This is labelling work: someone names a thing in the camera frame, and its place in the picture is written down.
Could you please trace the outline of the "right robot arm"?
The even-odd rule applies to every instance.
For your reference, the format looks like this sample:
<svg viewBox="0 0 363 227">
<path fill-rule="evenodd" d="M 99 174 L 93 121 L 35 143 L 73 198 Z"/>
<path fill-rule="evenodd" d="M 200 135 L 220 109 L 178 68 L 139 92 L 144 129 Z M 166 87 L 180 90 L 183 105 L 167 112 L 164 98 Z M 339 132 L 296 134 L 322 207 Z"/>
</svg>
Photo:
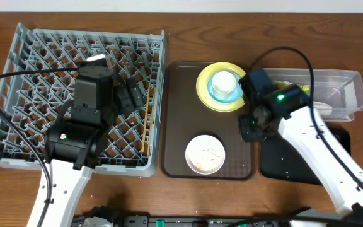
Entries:
<svg viewBox="0 0 363 227">
<path fill-rule="evenodd" d="M 242 139 L 262 141 L 278 134 L 307 163 L 324 186 L 338 220 L 332 226 L 363 226 L 363 169 L 313 108 L 313 99 L 296 84 L 278 88 L 263 69 L 239 80 L 248 113 L 239 117 Z"/>
</svg>

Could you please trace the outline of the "rice food scraps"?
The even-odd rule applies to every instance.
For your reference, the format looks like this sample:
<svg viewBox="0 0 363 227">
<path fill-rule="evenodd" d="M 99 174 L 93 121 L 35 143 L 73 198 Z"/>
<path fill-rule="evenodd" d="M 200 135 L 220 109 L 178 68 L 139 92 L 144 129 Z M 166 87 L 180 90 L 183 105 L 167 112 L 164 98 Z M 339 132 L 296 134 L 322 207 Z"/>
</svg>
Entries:
<svg viewBox="0 0 363 227">
<path fill-rule="evenodd" d="M 193 144 L 187 153 L 188 161 L 196 172 L 214 172 L 224 163 L 224 154 L 216 146 Z"/>
</svg>

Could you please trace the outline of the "white cup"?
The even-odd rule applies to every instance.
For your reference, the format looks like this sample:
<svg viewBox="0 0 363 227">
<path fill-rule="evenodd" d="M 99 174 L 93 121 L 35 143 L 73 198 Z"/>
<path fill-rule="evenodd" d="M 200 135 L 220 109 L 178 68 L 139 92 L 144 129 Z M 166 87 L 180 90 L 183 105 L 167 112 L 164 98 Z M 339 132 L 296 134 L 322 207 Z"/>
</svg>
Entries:
<svg viewBox="0 0 363 227">
<path fill-rule="evenodd" d="M 220 102 L 230 102 L 236 89 L 236 77 L 229 71 L 220 71 L 211 79 L 212 94 Z"/>
</svg>

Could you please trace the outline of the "white napkin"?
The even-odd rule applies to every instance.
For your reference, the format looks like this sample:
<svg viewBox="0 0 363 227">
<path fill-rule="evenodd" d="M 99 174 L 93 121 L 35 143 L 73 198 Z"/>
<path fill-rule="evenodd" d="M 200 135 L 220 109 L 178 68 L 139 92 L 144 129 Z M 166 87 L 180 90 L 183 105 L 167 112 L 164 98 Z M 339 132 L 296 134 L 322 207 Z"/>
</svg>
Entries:
<svg viewBox="0 0 363 227">
<path fill-rule="evenodd" d="M 330 115 L 333 107 L 323 102 L 313 102 L 313 107 L 317 109 L 320 115 Z"/>
</svg>

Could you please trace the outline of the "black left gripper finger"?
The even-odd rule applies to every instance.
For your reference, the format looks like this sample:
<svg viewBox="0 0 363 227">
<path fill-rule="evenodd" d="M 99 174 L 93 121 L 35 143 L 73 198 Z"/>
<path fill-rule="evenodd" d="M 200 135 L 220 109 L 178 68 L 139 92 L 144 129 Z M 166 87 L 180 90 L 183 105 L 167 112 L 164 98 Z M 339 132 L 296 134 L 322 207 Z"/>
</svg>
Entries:
<svg viewBox="0 0 363 227">
<path fill-rule="evenodd" d="M 114 86 L 114 102 L 119 114 L 131 113 L 135 110 L 135 100 L 132 93 L 135 87 L 135 79 L 124 79 L 119 74 L 113 76 L 114 81 L 119 82 L 119 85 Z"/>
<path fill-rule="evenodd" d="M 142 107 L 144 104 L 142 92 L 135 78 L 127 78 L 127 91 L 134 108 Z"/>
</svg>

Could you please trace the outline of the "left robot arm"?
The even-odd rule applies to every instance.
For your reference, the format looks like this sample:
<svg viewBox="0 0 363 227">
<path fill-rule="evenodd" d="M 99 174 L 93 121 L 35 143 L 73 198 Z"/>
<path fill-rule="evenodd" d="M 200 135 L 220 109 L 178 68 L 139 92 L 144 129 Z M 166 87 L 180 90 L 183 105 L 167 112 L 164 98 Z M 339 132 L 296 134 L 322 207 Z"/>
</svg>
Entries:
<svg viewBox="0 0 363 227">
<path fill-rule="evenodd" d="M 115 73 L 106 55 L 76 66 L 74 99 L 63 104 L 44 137 L 47 176 L 40 180 L 29 226 L 70 226 L 117 117 L 144 105 L 137 81 Z"/>
</svg>

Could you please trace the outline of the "white bowl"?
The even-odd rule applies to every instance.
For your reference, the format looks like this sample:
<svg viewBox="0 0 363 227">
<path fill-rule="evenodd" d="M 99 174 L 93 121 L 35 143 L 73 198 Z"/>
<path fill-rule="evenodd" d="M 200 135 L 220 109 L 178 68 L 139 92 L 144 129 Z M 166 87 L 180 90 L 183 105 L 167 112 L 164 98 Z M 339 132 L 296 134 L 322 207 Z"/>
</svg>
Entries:
<svg viewBox="0 0 363 227">
<path fill-rule="evenodd" d="M 187 144 L 185 160 L 195 173 L 210 175 L 222 168 L 226 160 L 226 150 L 216 137 L 199 135 Z"/>
</svg>

